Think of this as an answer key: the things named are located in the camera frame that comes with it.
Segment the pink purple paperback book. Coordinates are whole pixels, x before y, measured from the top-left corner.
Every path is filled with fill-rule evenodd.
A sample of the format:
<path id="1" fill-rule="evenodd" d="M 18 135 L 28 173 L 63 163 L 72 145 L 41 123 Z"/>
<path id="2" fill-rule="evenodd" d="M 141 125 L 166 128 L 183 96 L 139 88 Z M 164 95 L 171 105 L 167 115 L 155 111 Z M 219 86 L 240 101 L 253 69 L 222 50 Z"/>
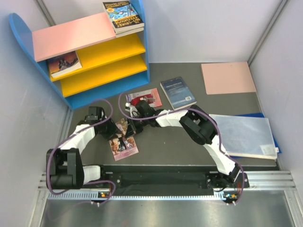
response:
<path id="1" fill-rule="evenodd" d="M 117 128 L 121 131 L 116 134 L 116 138 L 109 141 L 114 160 L 118 161 L 139 152 L 133 137 L 125 137 L 127 131 L 127 121 L 122 118 L 116 122 Z"/>

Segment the orange lantern cover paperback book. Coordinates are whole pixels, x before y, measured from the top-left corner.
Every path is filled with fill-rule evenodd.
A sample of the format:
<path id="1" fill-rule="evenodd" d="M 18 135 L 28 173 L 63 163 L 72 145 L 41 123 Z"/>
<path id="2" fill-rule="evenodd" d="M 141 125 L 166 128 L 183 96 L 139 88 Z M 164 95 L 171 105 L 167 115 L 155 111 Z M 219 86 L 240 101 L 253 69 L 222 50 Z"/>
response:
<path id="1" fill-rule="evenodd" d="M 125 31 L 125 32 L 116 33 L 116 38 L 126 36 L 126 35 L 130 35 L 130 34 L 134 34 L 134 33 L 138 33 L 138 32 L 141 32 L 143 30 L 144 30 L 144 27 L 140 27 L 140 28 L 132 29 L 132 30 Z"/>

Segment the blue treehouse paperback book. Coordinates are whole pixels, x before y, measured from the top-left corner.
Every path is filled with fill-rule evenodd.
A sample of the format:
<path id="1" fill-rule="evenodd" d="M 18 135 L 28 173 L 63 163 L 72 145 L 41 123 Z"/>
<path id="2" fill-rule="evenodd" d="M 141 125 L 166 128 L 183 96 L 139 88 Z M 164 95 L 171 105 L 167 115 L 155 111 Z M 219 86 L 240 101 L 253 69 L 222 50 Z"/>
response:
<path id="1" fill-rule="evenodd" d="M 102 4 L 116 34 L 144 28 L 143 20 L 130 1 L 110 1 Z"/>

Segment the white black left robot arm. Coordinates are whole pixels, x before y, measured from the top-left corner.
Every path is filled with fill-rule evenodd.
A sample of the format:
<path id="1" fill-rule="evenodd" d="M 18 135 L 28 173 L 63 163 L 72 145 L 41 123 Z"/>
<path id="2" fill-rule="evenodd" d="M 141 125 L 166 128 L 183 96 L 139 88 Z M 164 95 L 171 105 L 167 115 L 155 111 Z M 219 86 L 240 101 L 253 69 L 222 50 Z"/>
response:
<path id="1" fill-rule="evenodd" d="M 80 121 L 70 138 L 57 149 L 50 149 L 46 154 L 46 186 L 52 190 L 80 189 L 92 182 L 96 187 L 107 183 L 107 175 L 99 165 L 82 164 L 81 153 L 97 135 L 105 140 L 116 139 L 121 130 L 102 107 L 91 106 L 88 115 Z"/>

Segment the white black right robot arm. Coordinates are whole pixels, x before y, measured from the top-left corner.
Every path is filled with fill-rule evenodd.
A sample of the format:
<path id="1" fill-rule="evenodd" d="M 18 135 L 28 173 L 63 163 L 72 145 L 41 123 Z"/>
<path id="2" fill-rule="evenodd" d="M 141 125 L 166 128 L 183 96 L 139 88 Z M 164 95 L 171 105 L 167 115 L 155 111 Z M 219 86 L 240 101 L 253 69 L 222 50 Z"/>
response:
<path id="1" fill-rule="evenodd" d="M 136 105 L 126 103 L 125 110 L 130 114 L 126 137 L 141 133 L 146 125 L 181 127 L 195 143 L 205 147 L 216 164 L 218 173 L 210 174 L 208 187 L 217 192 L 235 187 L 239 193 L 242 192 L 245 177 L 239 177 L 243 174 L 241 167 L 224 149 L 215 120 L 197 105 L 178 111 L 156 110 L 147 101 L 141 100 Z"/>

